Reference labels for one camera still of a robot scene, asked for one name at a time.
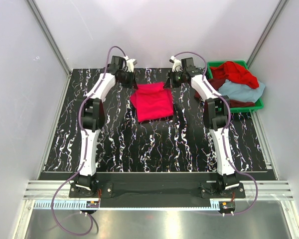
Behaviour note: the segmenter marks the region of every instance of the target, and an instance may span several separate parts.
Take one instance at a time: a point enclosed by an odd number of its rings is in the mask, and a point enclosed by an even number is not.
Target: metal base plate
[[[201,197],[203,199],[232,199],[233,193],[235,193],[235,198],[246,198],[244,185],[239,183],[237,188],[224,190],[223,192],[215,192],[212,190],[215,183],[201,183]]]
[[[113,183],[98,183],[97,189],[101,189],[101,198],[111,198],[113,192]],[[91,192],[85,188],[79,188],[71,184],[69,198],[97,198],[97,192]]]

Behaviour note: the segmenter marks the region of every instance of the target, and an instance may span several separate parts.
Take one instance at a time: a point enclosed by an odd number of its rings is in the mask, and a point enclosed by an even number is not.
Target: gray wall
[[[36,0],[71,68],[104,67],[112,45],[137,67],[170,67],[180,51],[247,60],[278,1]]]
[[[259,114],[299,212],[299,0],[289,1],[251,71],[267,85]]]
[[[0,0],[0,239],[35,179],[66,76],[24,0]]]

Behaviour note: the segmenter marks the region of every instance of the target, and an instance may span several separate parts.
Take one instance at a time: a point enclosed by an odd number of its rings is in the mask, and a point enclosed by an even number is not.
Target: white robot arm
[[[119,82],[125,88],[137,89],[134,74],[136,64],[135,59],[129,59],[127,56],[124,58],[113,56],[107,72],[100,74],[99,80],[86,95],[88,100],[84,104],[81,114],[84,129],[81,130],[82,143],[79,168],[82,164],[84,165],[79,175],[74,178],[75,187],[85,188],[89,191],[96,190],[96,145],[105,121],[102,102],[116,82]]]
[[[193,58],[185,58],[180,61],[172,56],[170,62],[173,63],[173,68],[164,87],[175,88],[180,87],[182,83],[189,83],[205,102],[203,120],[205,127],[209,129],[212,135],[215,145],[219,190],[238,187],[239,181],[236,178],[235,170],[229,164],[229,162],[234,164],[230,152],[229,130],[224,129],[230,112],[219,98],[221,96],[229,103],[228,97],[219,94],[207,81],[206,76],[203,78],[202,72],[194,66]]]

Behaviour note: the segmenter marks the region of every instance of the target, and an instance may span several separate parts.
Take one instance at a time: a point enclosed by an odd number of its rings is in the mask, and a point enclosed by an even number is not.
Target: green tray
[[[220,66],[221,64],[225,63],[226,61],[211,61],[207,63],[207,73],[209,78],[213,78],[213,74],[211,73],[210,67],[217,67]],[[247,64],[245,61],[233,61],[243,67],[245,67],[248,70]],[[257,111],[259,109],[262,109],[264,107],[264,103],[261,100],[261,98],[259,98],[256,103],[255,106],[253,107],[239,107],[239,108],[230,108],[230,112],[231,113],[245,113],[245,112],[254,112]]]

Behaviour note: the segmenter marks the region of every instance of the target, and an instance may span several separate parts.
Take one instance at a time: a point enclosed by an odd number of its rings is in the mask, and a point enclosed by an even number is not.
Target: black marble surface
[[[169,69],[137,69],[137,83],[165,82]],[[76,171],[81,150],[78,97],[87,94],[99,69],[74,69],[44,171]],[[173,89],[174,116],[138,123],[130,102],[134,92],[116,84],[104,101],[106,124],[99,135],[96,162],[100,172],[216,171],[212,137],[203,125],[203,102],[183,84]],[[250,113],[232,114],[230,144],[236,167],[266,171]]]

